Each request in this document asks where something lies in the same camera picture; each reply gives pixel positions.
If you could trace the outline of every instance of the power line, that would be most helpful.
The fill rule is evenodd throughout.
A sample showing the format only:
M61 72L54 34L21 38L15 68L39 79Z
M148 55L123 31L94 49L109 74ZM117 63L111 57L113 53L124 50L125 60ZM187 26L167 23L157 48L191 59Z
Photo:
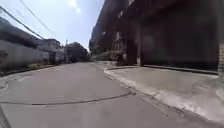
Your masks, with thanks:
M52 31L33 13L33 11L24 3L24 1L20 0L20 2L41 23L41 25L43 25L52 34Z
M25 27L28 31L30 31L31 33L35 34L36 36L40 37L41 39L44 39L42 36L40 36L39 34L37 34L36 32L34 32L32 29L30 29L28 26L26 26L25 24L23 24L21 21L19 21L16 17L14 17L11 13L9 13L5 8L3 8L2 6L0 6L0 9L5 12L6 14L8 14L12 19L14 19L15 21L17 21L19 24L21 24L23 27Z

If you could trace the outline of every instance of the white wall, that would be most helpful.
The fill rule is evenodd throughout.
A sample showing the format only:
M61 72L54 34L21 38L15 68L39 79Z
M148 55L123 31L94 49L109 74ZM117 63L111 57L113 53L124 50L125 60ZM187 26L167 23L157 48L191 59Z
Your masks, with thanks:
M0 51L7 53L5 58L0 58L0 68L21 66L39 62L43 59L49 59L49 54L47 52L42 52L37 49L9 43L3 40L0 40Z

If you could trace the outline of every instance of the building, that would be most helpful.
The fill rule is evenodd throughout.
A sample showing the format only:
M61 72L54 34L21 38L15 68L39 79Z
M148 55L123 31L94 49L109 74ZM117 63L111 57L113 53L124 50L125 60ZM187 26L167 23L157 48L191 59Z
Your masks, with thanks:
M95 46L123 49L130 64L223 69L222 0L105 0L95 27Z

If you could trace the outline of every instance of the tree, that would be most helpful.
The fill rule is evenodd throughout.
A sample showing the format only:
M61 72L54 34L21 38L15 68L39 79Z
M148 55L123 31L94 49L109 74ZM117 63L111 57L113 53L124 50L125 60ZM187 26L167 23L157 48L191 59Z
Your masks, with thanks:
M89 61L88 51L78 42L66 46L68 58L71 62Z

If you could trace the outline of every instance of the sidewalk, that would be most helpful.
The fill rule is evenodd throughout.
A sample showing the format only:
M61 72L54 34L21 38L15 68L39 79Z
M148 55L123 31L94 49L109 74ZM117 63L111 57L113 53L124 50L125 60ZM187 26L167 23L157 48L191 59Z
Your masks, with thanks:
M215 75L146 67L104 72L170 107L224 125L224 80Z

